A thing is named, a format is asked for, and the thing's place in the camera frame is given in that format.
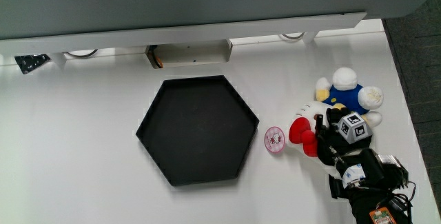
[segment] apriltag cube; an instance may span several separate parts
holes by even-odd
[[[338,131],[349,144],[372,135],[371,128],[357,112],[342,117],[338,122]]]

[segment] orange tag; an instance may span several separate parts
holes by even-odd
[[[391,213],[389,213],[387,207],[371,211],[369,215],[375,224],[397,224]]]

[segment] white plush hand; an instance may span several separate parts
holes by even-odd
[[[363,87],[358,93],[358,103],[366,110],[376,110],[383,104],[383,91],[375,86]]]
[[[367,122],[367,125],[369,125],[370,128],[380,125],[383,120],[381,114],[376,111],[369,111],[368,113],[363,114],[362,118]]]
[[[326,78],[317,80],[316,90],[329,90],[331,89],[331,83]]]

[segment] blue plush toy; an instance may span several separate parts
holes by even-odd
[[[357,82],[357,74],[352,69],[339,68],[332,77],[332,85],[326,78],[317,81],[317,101],[329,105],[341,103],[349,110],[362,115],[371,127],[375,127],[380,124],[382,117],[380,113],[370,110],[382,105],[382,90],[374,86],[362,87]]]

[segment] plush toy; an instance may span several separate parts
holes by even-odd
[[[297,119],[294,120],[289,129],[289,142],[287,145],[294,147],[294,144],[303,144],[303,152],[307,156],[317,157],[317,138],[316,138],[316,120],[317,114],[326,115],[326,110],[333,106],[311,101],[303,105],[296,113]]]
[[[362,115],[371,128],[381,123],[378,109],[383,103],[383,93],[378,87],[362,87],[358,84],[357,74],[350,68],[339,68],[332,77],[332,85],[326,78],[316,84],[317,101],[334,105],[341,103],[350,111]]]
[[[288,146],[303,144],[307,156],[317,157],[316,115],[326,116],[329,108],[348,108],[357,112],[373,128],[380,124],[381,114],[370,111],[379,108],[383,102],[382,90],[378,87],[362,87],[358,84],[357,74],[350,68],[336,70],[331,85],[326,78],[316,84],[317,101],[311,101],[296,113],[296,120],[289,129]],[[326,119],[323,125],[328,127]]]

